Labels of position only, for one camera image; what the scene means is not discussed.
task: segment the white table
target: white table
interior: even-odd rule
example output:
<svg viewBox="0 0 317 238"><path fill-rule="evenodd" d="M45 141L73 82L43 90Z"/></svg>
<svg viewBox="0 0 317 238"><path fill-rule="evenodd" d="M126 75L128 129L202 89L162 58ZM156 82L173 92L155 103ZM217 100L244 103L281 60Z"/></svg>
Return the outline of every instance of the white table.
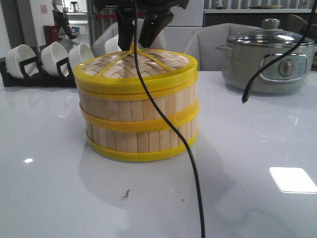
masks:
<svg viewBox="0 0 317 238"><path fill-rule="evenodd" d="M282 192L270 168L302 168L317 183L317 74L297 93L241 96L220 72L200 72L193 153L207 237L316 238L317 195ZM100 156L76 89L2 87L0 121L1 238L200 237L187 154Z"/></svg>

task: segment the white bowl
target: white bowl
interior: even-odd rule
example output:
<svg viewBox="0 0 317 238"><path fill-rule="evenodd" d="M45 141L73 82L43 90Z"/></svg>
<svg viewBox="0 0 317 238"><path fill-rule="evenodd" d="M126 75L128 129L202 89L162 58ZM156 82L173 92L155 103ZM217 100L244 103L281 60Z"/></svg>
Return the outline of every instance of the white bowl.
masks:
<svg viewBox="0 0 317 238"><path fill-rule="evenodd" d="M110 54L122 51L118 46L119 35L116 35L105 42L105 53Z"/></svg>
<svg viewBox="0 0 317 238"><path fill-rule="evenodd" d="M41 53L44 70L51 76L59 77L56 63L66 57L68 57L68 53L64 46L62 46L59 42L53 42L44 48ZM64 76L69 74L66 64L63 64L60 67L60 70Z"/></svg>
<svg viewBox="0 0 317 238"><path fill-rule="evenodd" d="M93 52L90 50L89 46L85 43L80 43L76 47L69 51L69 63L71 69L74 71L76 65L83 63L87 60L94 58Z"/></svg>
<svg viewBox="0 0 317 238"><path fill-rule="evenodd" d="M6 70L15 78L23 78L19 63L23 60L30 59L35 56L34 51L27 45L19 45L6 53L5 67ZM39 70L36 67L36 63L30 63L25 66L25 72L32 76L38 73Z"/></svg>

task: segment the lid knob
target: lid knob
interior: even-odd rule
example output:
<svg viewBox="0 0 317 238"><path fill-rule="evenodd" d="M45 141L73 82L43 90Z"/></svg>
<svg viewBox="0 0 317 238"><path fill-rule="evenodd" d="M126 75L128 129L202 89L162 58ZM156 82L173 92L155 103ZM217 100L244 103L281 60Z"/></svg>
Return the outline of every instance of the lid knob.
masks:
<svg viewBox="0 0 317 238"><path fill-rule="evenodd" d="M263 29L276 29L279 26L279 20L274 18L267 18L262 20Z"/></svg>

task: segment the yellow plastic rim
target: yellow plastic rim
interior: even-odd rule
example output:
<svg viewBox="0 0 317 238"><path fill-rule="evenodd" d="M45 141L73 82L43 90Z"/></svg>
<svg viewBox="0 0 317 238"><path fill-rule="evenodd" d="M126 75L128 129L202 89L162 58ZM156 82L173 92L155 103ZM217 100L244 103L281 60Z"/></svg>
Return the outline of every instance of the yellow plastic rim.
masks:
<svg viewBox="0 0 317 238"><path fill-rule="evenodd" d="M192 146L197 140L197 135L198 135L198 132L196 132L195 135L187 141L190 146ZM150 162L150 161L163 160L163 159L167 159L175 155L178 155L186 150L185 145L182 144L180 146L177 146L168 150L161 150L161 151L148 152L148 153L127 153L127 152L107 149L93 142L92 139L88 135L87 135L87 138L91 147L93 147L98 153L110 158L114 158L114 159L122 160L122 161L129 161L129 162Z"/></svg>
<svg viewBox="0 0 317 238"><path fill-rule="evenodd" d="M131 54L133 51L127 51L126 54ZM175 53L177 55L185 56L188 58L189 63L178 70L173 70L168 73L158 74L154 76L144 77L144 82L150 92L156 92L161 90L166 90L169 88L178 87L184 83L191 80L196 80L198 78L197 72L197 60L186 54ZM88 64L94 60L102 58L93 58L86 61L84 64ZM108 78L100 75L89 75L83 71L84 64L79 64L75 67L74 75L76 85L79 88L85 89L87 91L105 94L140 94L144 93L144 89L138 77L133 78Z"/></svg>
<svg viewBox="0 0 317 238"><path fill-rule="evenodd" d="M159 118L155 120L143 120L143 121L113 121L113 120L105 120L101 118L94 117L87 112L85 112L82 107L81 112L83 118L90 124L95 126L115 130L115 131L123 131L123 132L151 132L151 131L159 131L169 129L168 124L164 121L164 119ZM197 116L199 112L199 104L198 100L195 100L191 105L189 105L184 110L172 114L167 118L173 123L174 126L184 125L190 122L193 118Z"/></svg>
<svg viewBox="0 0 317 238"><path fill-rule="evenodd" d="M197 77L193 78L192 80L181 84L177 87L174 88L169 88L169 89L165 89L165 90L160 90L160 91L155 91L155 92L151 92L151 96L154 98L158 98L158 97L163 97L166 95L170 95L170 94L174 94L177 93L181 90L184 90L185 88L190 87L191 85L193 85L194 83L196 83L197 81ZM77 85L77 89L78 91L89 95L91 97L95 97L95 98L100 98L100 99L112 99L112 100L141 100L141 99L148 99L148 95L143 92L143 93L135 93L135 94L106 94L106 93L96 93L96 92L92 92L92 91L88 91L86 89L83 89L81 87L79 87Z"/></svg>

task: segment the slow cooker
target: slow cooker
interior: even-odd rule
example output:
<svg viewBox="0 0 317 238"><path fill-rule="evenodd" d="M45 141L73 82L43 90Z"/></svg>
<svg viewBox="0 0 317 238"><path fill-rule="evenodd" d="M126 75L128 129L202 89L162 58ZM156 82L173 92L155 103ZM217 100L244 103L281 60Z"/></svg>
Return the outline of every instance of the slow cooker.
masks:
<svg viewBox="0 0 317 238"><path fill-rule="evenodd" d="M225 53L222 69L224 80L245 89L251 77L264 65L295 46L302 35L278 28L278 19L264 19L262 28L227 38L216 49ZM315 42L306 38L291 54L271 65L254 81L252 91L287 93L303 87L309 77Z"/></svg>

